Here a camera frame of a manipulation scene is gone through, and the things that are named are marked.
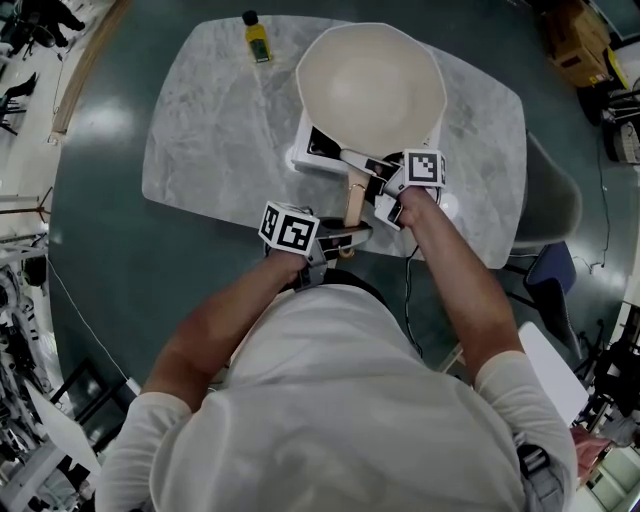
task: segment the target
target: hand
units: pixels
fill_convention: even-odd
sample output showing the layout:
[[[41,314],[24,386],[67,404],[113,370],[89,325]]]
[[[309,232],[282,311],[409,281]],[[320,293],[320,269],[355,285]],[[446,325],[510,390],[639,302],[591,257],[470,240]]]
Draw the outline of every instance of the hand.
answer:
[[[403,206],[400,223],[408,228],[413,228],[423,215],[425,206],[433,203],[433,198],[422,187],[408,187],[398,199]]]
[[[288,283],[298,277],[298,272],[306,267],[308,263],[307,258],[300,254],[279,251],[277,249],[272,249],[267,259],[281,266],[288,275]]]

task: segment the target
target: blue cushion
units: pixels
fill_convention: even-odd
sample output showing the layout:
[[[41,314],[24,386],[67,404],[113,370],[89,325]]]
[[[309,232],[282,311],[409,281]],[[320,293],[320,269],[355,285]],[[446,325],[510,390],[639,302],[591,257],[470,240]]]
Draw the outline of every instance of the blue cushion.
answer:
[[[556,279],[564,293],[568,293],[576,282],[576,268],[564,242],[545,246],[524,281],[525,285],[536,285],[547,279]]]

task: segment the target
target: bottle cap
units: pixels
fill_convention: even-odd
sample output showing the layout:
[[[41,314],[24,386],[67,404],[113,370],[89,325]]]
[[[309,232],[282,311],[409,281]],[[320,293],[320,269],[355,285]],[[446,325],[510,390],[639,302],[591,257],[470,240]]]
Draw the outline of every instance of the bottle cap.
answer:
[[[247,11],[242,13],[242,21],[247,27],[258,24],[258,13],[256,11]]]

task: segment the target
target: white table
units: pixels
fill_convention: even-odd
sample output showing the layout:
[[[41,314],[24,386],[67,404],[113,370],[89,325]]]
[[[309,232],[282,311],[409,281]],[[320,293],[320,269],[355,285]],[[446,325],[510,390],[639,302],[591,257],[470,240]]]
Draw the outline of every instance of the white table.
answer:
[[[342,217],[346,184],[285,164],[301,113],[295,68],[309,45],[342,21],[260,16],[274,60],[251,62],[238,18],[198,25],[158,98],[142,175],[147,199],[256,228],[267,200]],[[502,267],[515,237],[526,181],[522,103],[507,87],[436,48],[448,106],[440,149],[454,223],[490,268]],[[364,250],[405,256],[410,241],[365,209],[374,227]]]

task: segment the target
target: cable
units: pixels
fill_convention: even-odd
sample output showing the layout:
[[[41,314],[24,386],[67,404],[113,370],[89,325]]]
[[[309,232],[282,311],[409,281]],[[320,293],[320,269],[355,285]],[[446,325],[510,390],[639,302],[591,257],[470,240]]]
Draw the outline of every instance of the cable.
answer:
[[[59,53],[56,53],[56,55],[58,56],[58,60],[60,60],[60,73],[58,73],[58,83],[56,84],[56,93],[53,96],[53,107],[51,109],[51,112],[54,117],[58,113],[58,107],[56,107],[56,102],[58,101],[58,88],[60,87],[60,79],[62,78],[62,70],[64,69],[64,60],[62,60],[62,57],[60,57]]]
[[[73,308],[76,310],[76,313],[78,313],[78,316],[80,317],[80,320],[82,320],[82,323],[84,325],[86,325],[87,329],[89,329],[89,332],[93,335],[94,339],[98,342],[98,345],[100,345],[100,347],[102,347],[102,350],[104,350],[105,354],[107,354],[107,357],[111,360],[111,362],[114,364],[114,366],[118,369],[118,371],[120,372],[120,374],[125,378],[128,379],[129,377],[127,377],[127,375],[122,371],[122,368],[120,368],[120,366],[118,366],[118,363],[115,362],[115,360],[113,359],[113,357],[111,357],[111,354],[109,353],[109,351],[107,350],[107,347],[105,347],[102,342],[98,339],[98,336],[96,336],[96,333],[93,332],[93,329],[91,328],[91,326],[87,323],[87,321],[84,319],[84,317],[82,316],[82,313],[80,313],[80,310],[78,309],[78,306],[76,306],[75,301],[73,300],[73,298],[71,297],[71,294],[69,293],[69,290],[67,290],[67,287],[64,285],[64,282],[62,281],[62,278],[58,275],[58,272],[56,272],[56,268],[53,266],[53,263],[51,262],[51,260],[49,259],[49,256],[47,255],[47,263],[49,263],[49,266],[51,267],[51,270],[53,270],[53,274],[56,276],[56,278],[58,279],[58,282],[60,283],[60,286],[62,286],[62,289],[64,290],[64,292],[67,294],[67,297],[69,298],[69,301],[71,302],[71,305],[73,306]]]
[[[593,274],[593,267],[598,265],[598,263],[593,263],[593,264],[589,265],[589,263],[587,263],[587,260],[585,260],[581,256],[574,256],[572,259],[582,261],[587,266],[587,268],[589,269],[589,274]]]
[[[605,263],[607,262],[607,251],[609,250],[609,238],[611,236],[611,221],[609,219],[609,204],[607,203],[607,195],[604,192],[604,177],[602,175],[602,165],[600,163],[600,136],[596,138],[596,155],[598,158],[598,174],[600,175],[600,194],[602,194],[602,205],[604,206],[604,215],[607,219],[607,242],[604,246],[604,250],[602,251],[602,263],[601,267],[604,268]]]
[[[509,254],[509,258],[533,258],[534,256],[538,256],[538,253],[533,253],[533,254]]]
[[[596,137],[596,159],[598,161],[598,175],[600,177],[600,194],[602,195],[602,206],[604,208],[604,216],[607,221],[607,238],[602,249],[602,261],[596,261],[595,263],[588,263],[587,260],[582,258],[581,256],[573,256],[572,259],[582,261],[587,269],[589,270],[589,274],[593,274],[593,269],[600,265],[601,268],[604,268],[607,263],[607,251],[609,250],[609,240],[611,238],[611,219],[609,218],[609,203],[607,201],[607,195],[605,194],[604,188],[604,176],[602,173],[602,163],[600,162],[600,139],[602,134]]]
[[[413,332],[411,331],[411,323],[409,322],[409,299],[411,298],[411,260],[415,256],[416,252],[418,252],[418,246],[411,253],[411,256],[408,256],[405,259],[405,274],[404,274],[404,283],[405,283],[405,295],[404,295],[404,322],[407,326],[407,333],[409,334],[409,341],[413,345],[413,348],[416,349],[420,358],[422,358],[422,347],[416,343],[415,338],[413,337]]]

